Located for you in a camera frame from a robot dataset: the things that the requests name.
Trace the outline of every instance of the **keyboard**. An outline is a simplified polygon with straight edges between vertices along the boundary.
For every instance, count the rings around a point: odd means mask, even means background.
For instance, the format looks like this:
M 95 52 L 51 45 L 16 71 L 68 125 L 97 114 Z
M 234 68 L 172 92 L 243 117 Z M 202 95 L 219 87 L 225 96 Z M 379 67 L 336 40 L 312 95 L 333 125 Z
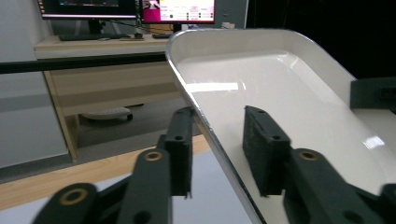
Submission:
M 169 38 L 169 36 L 171 36 L 172 34 L 154 34 L 152 35 L 152 37 L 154 39 L 167 39 Z
M 102 38 L 120 39 L 123 37 L 130 37 L 130 36 L 126 34 L 59 35 L 59 39 L 62 41 L 98 40 Z

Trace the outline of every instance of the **wooden table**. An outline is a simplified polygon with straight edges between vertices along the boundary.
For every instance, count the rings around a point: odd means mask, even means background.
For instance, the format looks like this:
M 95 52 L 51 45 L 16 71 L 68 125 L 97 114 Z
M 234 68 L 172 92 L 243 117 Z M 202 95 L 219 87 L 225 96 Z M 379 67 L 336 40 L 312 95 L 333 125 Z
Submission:
M 60 41 L 50 36 L 35 46 L 38 60 L 163 54 L 167 39 Z M 78 157 L 78 114 L 161 101 L 179 96 L 167 62 L 44 72 L 69 153 Z

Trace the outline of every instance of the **monitor screen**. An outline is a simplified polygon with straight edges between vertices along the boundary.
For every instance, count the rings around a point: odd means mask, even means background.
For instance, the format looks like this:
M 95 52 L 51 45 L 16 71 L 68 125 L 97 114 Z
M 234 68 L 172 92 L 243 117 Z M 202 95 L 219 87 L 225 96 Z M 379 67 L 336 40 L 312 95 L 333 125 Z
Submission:
M 44 20 L 133 20 L 135 0 L 37 0 Z
M 213 24 L 215 0 L 141 0 L 143 23 Z

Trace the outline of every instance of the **white tray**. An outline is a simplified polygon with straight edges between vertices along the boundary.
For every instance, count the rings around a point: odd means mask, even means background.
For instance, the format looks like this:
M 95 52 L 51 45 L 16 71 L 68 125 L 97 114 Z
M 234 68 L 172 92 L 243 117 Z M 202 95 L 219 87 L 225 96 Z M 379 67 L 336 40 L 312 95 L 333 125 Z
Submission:
M 396 182 L 396 116 L 350 110 L 354 77 L 305 36 L 267 29 L 185 31 L 170 39 L 166 56 L 252 222 L 287 219 L 282 197 L 260 197 L 248 168 L 245 105 L 267 111 L 293 148 L 322 153 L 346 182 L 375 194 Z

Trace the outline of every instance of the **desk leg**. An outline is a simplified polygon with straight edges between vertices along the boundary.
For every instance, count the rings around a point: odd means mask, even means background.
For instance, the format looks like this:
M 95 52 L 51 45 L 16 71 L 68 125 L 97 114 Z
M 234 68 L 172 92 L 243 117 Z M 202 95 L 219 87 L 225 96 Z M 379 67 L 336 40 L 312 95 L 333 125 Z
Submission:
M 78 115 L 65 116 L 62 111 L 58 94 L 49 71 L 44 72 L 47 86 L 51 95 L 53 105 L 55 106 L 56 115 L 59 123 L 61 124 L 62 132 L 64 133 L 64 140 L 66 141 L 67 148 L 73 160 L 78 157 Z

